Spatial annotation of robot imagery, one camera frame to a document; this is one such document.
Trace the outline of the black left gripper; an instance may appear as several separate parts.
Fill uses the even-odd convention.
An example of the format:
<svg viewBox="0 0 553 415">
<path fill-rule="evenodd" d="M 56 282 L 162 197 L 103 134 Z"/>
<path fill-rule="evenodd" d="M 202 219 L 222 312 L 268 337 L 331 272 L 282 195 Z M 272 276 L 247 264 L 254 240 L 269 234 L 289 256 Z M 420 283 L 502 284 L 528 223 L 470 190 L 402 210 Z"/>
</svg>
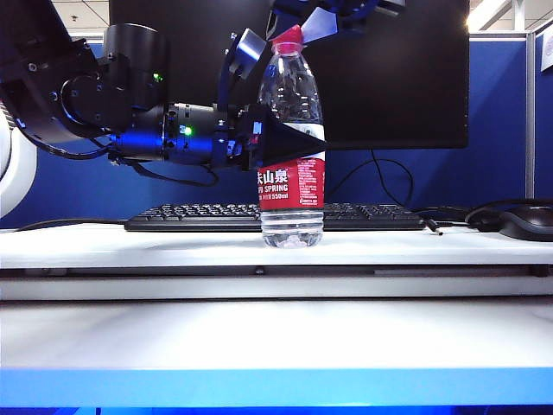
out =
<svg viewBox="0 0 553 415">
<path fill-rule="evenodd" d="M 257 144 L 257 166 L 268 167 L 300 157 L 312 156 L 326 149 L 323 140 L 279 121 L 267 105 L 229 105 L 223 111 L 213 109 L 210 168 L 238 166 L 251 168 L 250 138 L 253 116 L 260 111 L 261 134 Z"/>
</svg>

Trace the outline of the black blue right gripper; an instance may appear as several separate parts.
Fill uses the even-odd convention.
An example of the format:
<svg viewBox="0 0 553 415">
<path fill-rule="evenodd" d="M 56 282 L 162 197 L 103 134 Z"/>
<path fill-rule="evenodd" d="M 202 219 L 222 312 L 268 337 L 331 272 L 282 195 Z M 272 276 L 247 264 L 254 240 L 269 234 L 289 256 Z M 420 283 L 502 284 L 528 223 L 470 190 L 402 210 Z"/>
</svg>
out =
<svg viewBox="0 0 553 415">
<path fill-rule="evenodd" d="M 267 40 L 272 41 L 290 28 L 302 27 L 304 44 L 350 29 L 373 11 L 397 16 L 405 1 L 276 1 L 267 22 Z"/>
</svg>

